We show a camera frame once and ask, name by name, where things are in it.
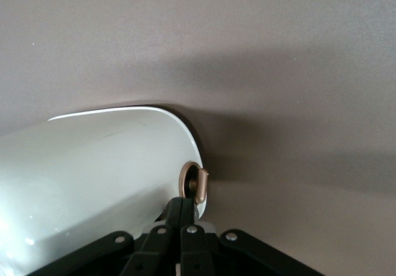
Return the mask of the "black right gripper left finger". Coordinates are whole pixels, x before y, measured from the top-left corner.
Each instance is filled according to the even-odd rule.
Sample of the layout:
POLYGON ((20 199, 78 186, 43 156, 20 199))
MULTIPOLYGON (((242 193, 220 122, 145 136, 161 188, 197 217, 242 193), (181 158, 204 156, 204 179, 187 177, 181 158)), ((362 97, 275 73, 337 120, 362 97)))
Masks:
POLYGON ((165 221, 153 226, 146 234, 140 249, 128 260, 123 275, 176 275, 175 231, 179 226, 182 205, 181 197, 169 201, 165 221))

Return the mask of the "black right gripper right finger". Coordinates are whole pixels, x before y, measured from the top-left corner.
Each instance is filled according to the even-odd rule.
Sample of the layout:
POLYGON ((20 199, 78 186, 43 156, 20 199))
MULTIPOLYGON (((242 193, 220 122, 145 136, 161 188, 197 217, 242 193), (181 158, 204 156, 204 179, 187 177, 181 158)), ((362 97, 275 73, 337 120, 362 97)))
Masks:
POLYGON ((180 211, 181 275, 213 275, 213 260, 206 235, 213 234, 213 225, 196 220, 192 199, 181 199, 180 211))

